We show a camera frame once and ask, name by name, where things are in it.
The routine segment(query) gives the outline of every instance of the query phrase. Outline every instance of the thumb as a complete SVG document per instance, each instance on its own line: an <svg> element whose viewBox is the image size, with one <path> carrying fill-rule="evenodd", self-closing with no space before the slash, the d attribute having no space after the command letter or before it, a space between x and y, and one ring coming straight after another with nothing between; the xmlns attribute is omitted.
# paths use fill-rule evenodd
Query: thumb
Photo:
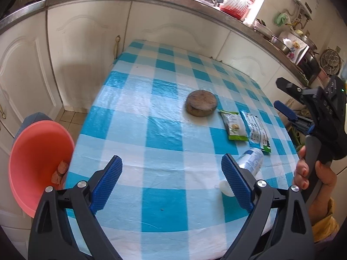
<svg viewBox="0 0 347 260"><path fill-rule="evenodd" d="M317 177L323 183L316 200L324 203L328 202L336 185L337 176L330 167L323 165L320 161L316 161L315 170Z"/></svg>

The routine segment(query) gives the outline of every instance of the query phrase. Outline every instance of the round wooden block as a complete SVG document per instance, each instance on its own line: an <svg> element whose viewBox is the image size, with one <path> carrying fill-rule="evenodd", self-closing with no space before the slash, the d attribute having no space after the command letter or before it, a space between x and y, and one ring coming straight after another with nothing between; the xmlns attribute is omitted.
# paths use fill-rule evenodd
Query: round wooden block
<svg viewBox="0 0 347 260"><path fill-rule="evenodd" d="M211 92L196 90L186 100L187 112L197 117L208 116L217 108L217 99Z"/></svg>

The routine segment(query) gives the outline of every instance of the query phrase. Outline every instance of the blue and white tablecloth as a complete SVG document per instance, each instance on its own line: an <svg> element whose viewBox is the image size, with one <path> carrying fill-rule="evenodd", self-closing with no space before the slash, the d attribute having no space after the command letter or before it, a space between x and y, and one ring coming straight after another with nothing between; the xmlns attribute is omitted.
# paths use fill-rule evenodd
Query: blue and white tablecloth
<svg viewBox="0 0 347 260"><path fill-rule="evenodd" d="M188 94L198 89L215 94L220 109L248 110L263 121L272 153L256 178L273 187L291 185L296 151L256 82L207 57L135 40L91 107L66 181L73 187L113 155L122 158L123 173L96 217L124 260L221 257L247 218L218 185L222 156L237 159L249 143L229 141L218 112L199 118L185 111ZM88 253L72 212L69 220Z"/></svg>

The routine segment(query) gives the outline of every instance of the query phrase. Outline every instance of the finger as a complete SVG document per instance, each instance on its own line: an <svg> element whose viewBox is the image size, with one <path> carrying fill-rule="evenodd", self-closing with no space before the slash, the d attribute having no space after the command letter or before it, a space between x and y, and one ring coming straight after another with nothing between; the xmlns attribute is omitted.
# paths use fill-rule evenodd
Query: finger
<svg viewBox="0 0 347 260"><path fill-rule="evenodd" d="M305 177L301 176L297 172L294 174L294 184L297 185L299 188L305 190L308 188L308 179Z"/></svg>
<svg viewBox="0 0 347 260"><path fill-rule="evenodd" d="M303 158L301 158L296 164L296 172L303 177L307 177L309 174L309 167Z"/></svg>
<svg viewBox="0 0 347 260"><path fill-rule="evenodd" d="M306 155L306 146L303 146L303 147L299 150L298 156L299 156L299 158L303 158L303 157L305 157L305 155Z"/></svg>
<svg viewBox="0 0 347 260"><path fill-rule="evenodd" d="M322 187L316 200L322 203L329 201L332 191L337 182L337 176L330 167L324 166L320 161L315 164L316 175L322 181Z"/></svg>

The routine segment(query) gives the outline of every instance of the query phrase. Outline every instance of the tiled floor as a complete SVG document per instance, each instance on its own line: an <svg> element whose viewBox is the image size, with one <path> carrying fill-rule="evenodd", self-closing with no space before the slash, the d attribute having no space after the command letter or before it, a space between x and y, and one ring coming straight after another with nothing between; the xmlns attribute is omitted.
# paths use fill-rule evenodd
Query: tiled floor
<svg viewBox="0 0 347 260"><path fill-rule="evenodd" d="M59 122L70 133L76 143L79 133L81 132L84 120L87 114L73 111L59 112L56 122Z"/></svg>

